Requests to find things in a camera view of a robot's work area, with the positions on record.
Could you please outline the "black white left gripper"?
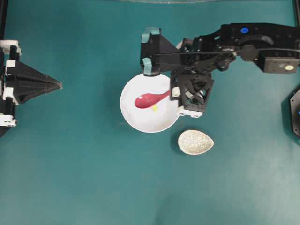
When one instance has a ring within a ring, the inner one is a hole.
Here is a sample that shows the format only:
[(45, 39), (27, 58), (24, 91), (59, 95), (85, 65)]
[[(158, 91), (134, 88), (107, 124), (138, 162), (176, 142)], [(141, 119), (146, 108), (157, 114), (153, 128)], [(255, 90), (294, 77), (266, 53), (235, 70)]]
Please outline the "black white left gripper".
[[(2, 127), (15, 127), (17, 125), (15, 108), (19, 104), (24, 104), (40, 95), (60, 90), (62, 84), (58, 80), (19, 62), (22, 50), (17, 40), (1, 40), (0, 49), (3, 56), (9, 56), (0, 74), (0, 125)], [(15, 76), (7, 72), (9, 68), (15, 68), (15, 74), (18, 78), (49, 84), (39, 87), (19, 86), (16, 89)]]

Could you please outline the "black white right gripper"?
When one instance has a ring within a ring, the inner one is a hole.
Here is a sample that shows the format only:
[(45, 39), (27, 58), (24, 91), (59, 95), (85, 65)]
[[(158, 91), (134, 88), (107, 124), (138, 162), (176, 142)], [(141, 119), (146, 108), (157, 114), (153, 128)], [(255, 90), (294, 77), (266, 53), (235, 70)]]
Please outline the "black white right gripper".
[(205, 112), (214, 84), (210, 73), (172, 71), (170, 100), (178, 102), (177, 114), (199, 118)]

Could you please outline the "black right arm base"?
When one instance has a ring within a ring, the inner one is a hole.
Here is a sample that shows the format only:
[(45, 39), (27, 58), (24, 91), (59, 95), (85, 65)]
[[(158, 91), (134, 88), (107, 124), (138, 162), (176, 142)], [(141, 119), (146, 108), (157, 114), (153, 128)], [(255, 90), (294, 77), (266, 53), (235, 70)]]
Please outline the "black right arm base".
[(300, 86), (290, 92), (281, 103), (284, 132), (294, 141), (300, 141)]

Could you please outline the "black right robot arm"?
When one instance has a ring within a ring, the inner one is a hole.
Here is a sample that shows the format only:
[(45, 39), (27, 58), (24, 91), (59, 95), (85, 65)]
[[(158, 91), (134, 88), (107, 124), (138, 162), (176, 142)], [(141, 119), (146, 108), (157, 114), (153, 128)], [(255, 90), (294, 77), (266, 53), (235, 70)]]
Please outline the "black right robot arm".
[(224, 72), (237, 57), (264, 73), (293, 74), (300, 66), (300, 29), (272, 23), (231, 23), (194, 39), (185, 38), (171, 57), (170, 99), (179, 113), (200, 117), (213, 87), (211, 73)]

